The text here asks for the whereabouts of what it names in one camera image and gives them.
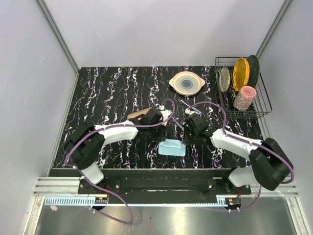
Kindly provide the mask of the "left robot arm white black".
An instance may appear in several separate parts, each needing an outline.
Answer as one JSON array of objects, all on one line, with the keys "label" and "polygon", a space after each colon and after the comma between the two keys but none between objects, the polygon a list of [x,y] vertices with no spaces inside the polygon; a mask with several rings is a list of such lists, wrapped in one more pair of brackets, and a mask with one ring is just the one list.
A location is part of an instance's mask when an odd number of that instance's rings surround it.
[{"label": "left robot arm white black", "polygon": [[166,122],[171,111],[147,108],[131,113],[127,120],[111,125],[93,125],[84,122],[68,138],[64,145],[65,165],[76,167],[87,179],[89,189],[96,194],[105,190],[104,175],[96,163],[103,146],[123,140],[133,140],[136,136],[150,136],[161,141]]}]

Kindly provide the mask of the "light blue cleaning cloth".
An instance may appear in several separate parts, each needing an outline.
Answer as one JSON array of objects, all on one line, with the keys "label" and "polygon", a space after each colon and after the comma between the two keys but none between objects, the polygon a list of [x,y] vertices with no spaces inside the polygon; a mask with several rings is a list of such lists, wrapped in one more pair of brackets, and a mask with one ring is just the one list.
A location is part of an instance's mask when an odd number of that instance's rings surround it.
[{"label": "light blue cleaning cloth", "polygon": [[186,154],[186,145],[180,140],[166,139],[159,143],[158,153],[164,156],[184,157]]}]

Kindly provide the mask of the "yellow scalloped plate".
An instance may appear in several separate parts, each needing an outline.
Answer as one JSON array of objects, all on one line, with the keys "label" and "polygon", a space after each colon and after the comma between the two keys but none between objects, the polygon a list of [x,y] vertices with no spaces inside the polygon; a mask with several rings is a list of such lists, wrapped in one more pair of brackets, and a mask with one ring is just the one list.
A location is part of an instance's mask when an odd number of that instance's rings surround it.
[{"label": "yellow scalloped plate", "polygon": [[249,80],[250,67],[247,59],[240,57],[233,70],[232,84],[233,89],[238,92],[242,87],[246,86]]}]

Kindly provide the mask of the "black marble pattern mat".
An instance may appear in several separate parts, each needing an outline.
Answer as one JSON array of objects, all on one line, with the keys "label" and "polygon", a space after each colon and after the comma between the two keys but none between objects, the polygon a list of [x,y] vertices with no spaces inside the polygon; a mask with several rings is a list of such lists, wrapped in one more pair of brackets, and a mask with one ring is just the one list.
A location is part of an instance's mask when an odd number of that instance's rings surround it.
[{"label": "black marble pattern mat", "polygon": [[[169,80],[181,71],[191,71],[205,81],[195,96],[181,96],[169,85]],[[94,124],[113,124],[125,121],[127,116],[148,107],[157,107],[165,101],[167,109],[175,109],[174,117],[183,125],[186,106],[196,104],[206,120],[213,125],[223,121],[215,79],[211,66],[185,67],[87,67],[82,68],[70,104],[53,168],[64,168],[64,145],[84,121]],[[174,121],[166,128],[166,137],[181,140],[182,130]],[[163,156],[158,143],[137,137],[104,146],[97,158],[101,168],[235,168],[249,163],[244,158],[202,144],[190,145],[184,157]]]}]

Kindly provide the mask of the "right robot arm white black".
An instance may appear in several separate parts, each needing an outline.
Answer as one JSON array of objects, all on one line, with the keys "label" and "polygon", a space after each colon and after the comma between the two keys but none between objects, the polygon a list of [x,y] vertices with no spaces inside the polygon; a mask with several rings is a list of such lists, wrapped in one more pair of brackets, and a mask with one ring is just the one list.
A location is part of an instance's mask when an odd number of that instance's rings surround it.
[{"label": "right robot arm white black", "polygon": [[185,117],[183,142],[186,145],[203,144],[224,149],[250,162],[250,166],[239,167],[229,172],[222,181],[224,192],[233,194],[239,187],[259,184],[274,191],[291,174],[293,165],[272,138],[264,141],[232,134],[223,128],[210,125],[200,115],[193,113]]}]

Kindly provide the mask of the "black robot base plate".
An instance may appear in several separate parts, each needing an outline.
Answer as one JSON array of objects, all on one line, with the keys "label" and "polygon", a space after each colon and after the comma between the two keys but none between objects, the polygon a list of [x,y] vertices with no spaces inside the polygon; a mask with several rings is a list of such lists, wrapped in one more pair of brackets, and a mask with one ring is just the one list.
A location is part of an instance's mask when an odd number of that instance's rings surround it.
[{"label": "black robot base plate", "polygon": [[250,186],[237,188],[228,169],[106,169],[98,184],[135,204],[218,204],[217,196],[251,195]]}]

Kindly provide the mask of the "pink patterned cup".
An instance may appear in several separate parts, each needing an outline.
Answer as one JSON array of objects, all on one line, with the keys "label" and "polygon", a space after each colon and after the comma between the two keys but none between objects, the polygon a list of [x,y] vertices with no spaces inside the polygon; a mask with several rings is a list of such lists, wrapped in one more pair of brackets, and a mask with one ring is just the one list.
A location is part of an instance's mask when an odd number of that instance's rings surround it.
[{"label": "pink patterned cup", "polygon": [[234,108],[239,111],[247,110],[252,104],[256,95],[256,90],[253,87],[243,86],[235,98]]}]

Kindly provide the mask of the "dark green plate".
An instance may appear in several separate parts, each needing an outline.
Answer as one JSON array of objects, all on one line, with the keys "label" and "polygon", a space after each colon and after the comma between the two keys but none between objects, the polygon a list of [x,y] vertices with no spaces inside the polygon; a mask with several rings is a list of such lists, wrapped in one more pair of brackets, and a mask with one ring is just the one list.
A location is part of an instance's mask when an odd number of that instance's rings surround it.
[{"label": "dark green plate", "polygon": [[250,55],[247,58],[247,61],[249,63],[249,79],[247,85],[255,88],[258,82],[260,72],[259,60],[255,55]]}]

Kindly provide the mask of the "grey speckled plate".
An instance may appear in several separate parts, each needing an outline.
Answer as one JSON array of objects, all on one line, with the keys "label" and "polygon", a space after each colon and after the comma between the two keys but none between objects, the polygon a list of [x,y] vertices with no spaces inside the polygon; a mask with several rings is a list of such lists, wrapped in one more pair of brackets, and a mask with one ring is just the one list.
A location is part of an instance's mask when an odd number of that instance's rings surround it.
[{"label": "grey speckled plate", "polygon": [[219,76],[219,88],[221,92],[226,92],[230,85],[230,73],[227,67],[222,67]]}]

